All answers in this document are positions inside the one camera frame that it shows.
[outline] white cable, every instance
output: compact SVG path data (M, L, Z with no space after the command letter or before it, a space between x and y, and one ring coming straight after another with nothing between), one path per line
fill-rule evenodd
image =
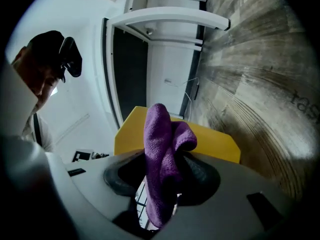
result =
M166 82L166 81L165 81L164 83L167 84L168 86L181 87L181 86L183 86L184 84L186 84L187 82L190 82L190 81L193 81L193 80L196 80L196 79L198 79L198 84L197 84L197 85L199 85L199 82L200 82L199 77L196 77L196 78L190 79L190 80L188 80L188 81L185 81L185 82L183 82L183 83L180 84L180 85L171 84L171 83L168 83L168 82ZM189 99L189 101L190 101L190 110L189 110L189 118L188 118L188 121L190 122L191 111L192 111L192 110L191 110L192 100L191 100L191 98L189 97L189 95L187 94L186 91L185 91L184 93L185 93L185 95L188 97L188 99Z

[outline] cloth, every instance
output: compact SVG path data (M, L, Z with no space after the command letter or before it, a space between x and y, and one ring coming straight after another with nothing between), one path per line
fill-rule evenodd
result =
M171 122L163 104L148 109L144 124L146 159L146 213L153 225L162 228L171 218L177 202L177 184L182 177L174 155L178 150L191 151L197 137L186 122Z
M54 151L54 141L53 137L49 131L48 124L42 119L39 114L38 121L39 121L39 128L40 128L40 135L42 140L42 148L45 152L52 153ZM34 117L30 116L25 124L25 127L22 132L21 138L25 141L30 142L37 142L36 134L35 134L35 125L34 125Z

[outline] man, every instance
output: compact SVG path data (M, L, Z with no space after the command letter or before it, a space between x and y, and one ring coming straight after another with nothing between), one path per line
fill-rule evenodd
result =
M65 39L58 31L39 34L21 48L12 66L38 98L23 130L24 140L38 142L46 152L53 152L52 135L37 111L48 101L59 80L65 82L65 70L78 77L81 65L82 58L73 38Z

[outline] yellow panel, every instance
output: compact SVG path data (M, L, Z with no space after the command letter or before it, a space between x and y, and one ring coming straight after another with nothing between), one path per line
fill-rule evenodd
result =
M144 126L148 109L136 106L114 138L114 155L144 149ZM183 121L171 117L171 121ZM234 163L240 162L240 149L231 136L192 122L186 122L197 138L196 153Z

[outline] suspender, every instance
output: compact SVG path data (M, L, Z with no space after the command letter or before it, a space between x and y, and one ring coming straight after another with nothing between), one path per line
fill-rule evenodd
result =
M38 120L37 113L33 115L33 124L34 124L34 133L35 133L36 142L42 147L42 140L41 140L39 120Z

